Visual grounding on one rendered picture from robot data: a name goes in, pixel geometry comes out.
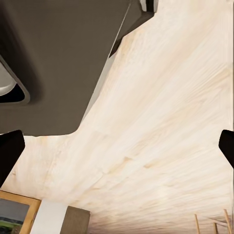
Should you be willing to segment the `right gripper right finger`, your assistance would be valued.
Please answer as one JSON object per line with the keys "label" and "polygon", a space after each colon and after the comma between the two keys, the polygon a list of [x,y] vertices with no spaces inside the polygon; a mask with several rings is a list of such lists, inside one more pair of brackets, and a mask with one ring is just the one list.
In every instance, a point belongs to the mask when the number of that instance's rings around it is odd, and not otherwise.
{"label": "right gripper right finger", "polygon": [[234,169],[234,132],[223,130],[218,146]]}

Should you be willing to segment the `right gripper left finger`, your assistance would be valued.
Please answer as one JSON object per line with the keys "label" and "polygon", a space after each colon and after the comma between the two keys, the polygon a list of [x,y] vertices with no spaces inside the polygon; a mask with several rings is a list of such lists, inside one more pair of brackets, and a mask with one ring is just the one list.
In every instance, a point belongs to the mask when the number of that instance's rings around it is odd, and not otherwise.
{"label": "right gripper left finger", "polygon": [[21,130],[0,135],[0,188],[25,148]]}

